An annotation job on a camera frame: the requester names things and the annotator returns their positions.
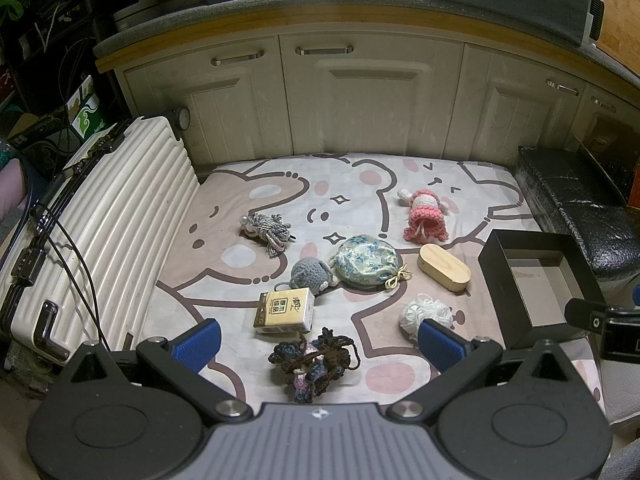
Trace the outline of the green white box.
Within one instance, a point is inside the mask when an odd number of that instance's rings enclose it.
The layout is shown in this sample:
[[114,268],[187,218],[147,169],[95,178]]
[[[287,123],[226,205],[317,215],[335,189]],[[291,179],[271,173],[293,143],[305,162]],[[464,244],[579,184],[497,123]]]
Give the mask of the green white box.
[[105,122],[99,110],[99,99],[94,92],[89,75],[66,103],[68,121],[81,139],[87,139],[104,128]]

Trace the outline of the oval wooden box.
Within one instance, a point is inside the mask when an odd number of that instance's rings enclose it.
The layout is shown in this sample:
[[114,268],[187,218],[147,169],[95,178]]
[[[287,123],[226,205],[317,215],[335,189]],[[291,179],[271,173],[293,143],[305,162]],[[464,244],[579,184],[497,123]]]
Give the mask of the oval wooden box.
[[439,245],[425,244],[420,248],[418,267],[450,292],[463,292],[471,281],[471,269]]

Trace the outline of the grey crochet mouse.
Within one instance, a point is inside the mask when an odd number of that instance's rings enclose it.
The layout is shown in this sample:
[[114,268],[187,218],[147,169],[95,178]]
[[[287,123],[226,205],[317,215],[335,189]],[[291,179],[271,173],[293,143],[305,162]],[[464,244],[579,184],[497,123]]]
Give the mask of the grey crochet mouse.
[[328,288],[336,286],[337,283],[337,278],[324,261],[306,257],[298,260],[292,267],[288,286],[308,288],[314,296],[318,296]]

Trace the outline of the yellow tissue pack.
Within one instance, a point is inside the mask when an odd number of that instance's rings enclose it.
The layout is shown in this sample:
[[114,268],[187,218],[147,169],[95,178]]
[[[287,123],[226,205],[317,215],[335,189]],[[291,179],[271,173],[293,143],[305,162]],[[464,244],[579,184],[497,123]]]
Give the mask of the yellow tissue pack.
[[263,292],[254,317],[260,334],[308,333],[314,319],[314,295],[308,287]]

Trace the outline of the blue floral silk pouch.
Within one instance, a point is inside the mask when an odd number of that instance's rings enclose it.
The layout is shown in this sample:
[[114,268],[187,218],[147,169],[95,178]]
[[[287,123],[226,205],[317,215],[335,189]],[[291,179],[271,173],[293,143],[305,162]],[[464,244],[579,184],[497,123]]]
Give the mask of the blue floral silk pouch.
[[330,268],[341,281],[359,289],[393,290],[412,278],[391,244],[366,234],[344,240],[330,259]]

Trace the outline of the cream cabinet front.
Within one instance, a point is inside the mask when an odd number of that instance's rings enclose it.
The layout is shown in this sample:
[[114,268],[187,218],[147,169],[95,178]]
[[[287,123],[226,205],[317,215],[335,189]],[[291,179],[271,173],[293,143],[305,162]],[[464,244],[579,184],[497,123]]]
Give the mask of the cream cabinet front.
[[639,86],[593,55],[475,18],[373,4],[193,13],[96,47],[134,115],[185,108],[195,166],[386,153],[509,166],[522,146],[639,133]]

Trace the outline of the cream ribbed suitcase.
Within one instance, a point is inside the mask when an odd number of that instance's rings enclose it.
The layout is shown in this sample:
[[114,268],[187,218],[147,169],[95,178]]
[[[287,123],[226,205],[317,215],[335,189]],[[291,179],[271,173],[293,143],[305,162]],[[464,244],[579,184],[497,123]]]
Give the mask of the cream ribbed suitcase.
[[167,118],[96,134],[3,254],[2,335],[56,364],[86,340],[137,341],[197,188]]

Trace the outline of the black gift box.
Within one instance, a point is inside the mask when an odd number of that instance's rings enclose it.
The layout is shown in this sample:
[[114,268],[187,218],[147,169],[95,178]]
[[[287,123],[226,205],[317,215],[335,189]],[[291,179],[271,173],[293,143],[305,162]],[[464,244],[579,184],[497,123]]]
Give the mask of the black gift box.
[[536,341],[567,342],[586,332],[570,325],[572,299],[602,302],[596,277],[564,234],[493,230],[478,256],[504,346],[527,349]]

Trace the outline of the suitcase wheel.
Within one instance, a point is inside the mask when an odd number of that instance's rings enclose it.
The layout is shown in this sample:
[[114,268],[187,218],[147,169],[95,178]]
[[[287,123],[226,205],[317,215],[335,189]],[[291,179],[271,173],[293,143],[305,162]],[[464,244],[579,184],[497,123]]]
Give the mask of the suitcase wheel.
[[191,113],[187,107],[177,107],[171,111],[172,123],[179,131],[186,131],[191,125]]

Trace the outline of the pink white crochet doll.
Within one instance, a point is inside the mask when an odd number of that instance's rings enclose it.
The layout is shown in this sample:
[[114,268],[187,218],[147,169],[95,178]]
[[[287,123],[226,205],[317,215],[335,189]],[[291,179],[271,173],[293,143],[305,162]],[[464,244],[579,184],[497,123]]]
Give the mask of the pink white crochet doll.
[[401,205],[409,208],[408,226],[404,229],[404,239],[407,242],[427,244],[433,240],[448,240],[445,221],[448,205],[434,192],[424,188],[411,193],[406,188],[401,188],[397,196]]

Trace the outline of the white yarn pom-pom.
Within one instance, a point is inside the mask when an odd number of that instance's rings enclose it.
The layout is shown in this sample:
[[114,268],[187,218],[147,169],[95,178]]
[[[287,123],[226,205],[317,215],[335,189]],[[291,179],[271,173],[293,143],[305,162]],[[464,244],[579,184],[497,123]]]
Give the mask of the white yarn pom-pom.
[[405,304],[399,315],[399,327],[413,341],[418,341],[418,331],[424,320],[433,320],[447,328],[454,327],[451,308],[427,294],[419,294]]

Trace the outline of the dark brown crochet bundle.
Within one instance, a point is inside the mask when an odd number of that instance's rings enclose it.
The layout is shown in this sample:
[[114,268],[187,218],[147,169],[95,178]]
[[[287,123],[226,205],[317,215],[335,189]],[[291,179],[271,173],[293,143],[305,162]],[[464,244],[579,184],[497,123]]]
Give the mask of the dark brown crochet bundle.
[[314,402],[346,372],[358,370],[361,364],[355,341],[327,327],[313,340],[300,334],[298,341],[279,342],[268,361],[284,374],[297,404]]

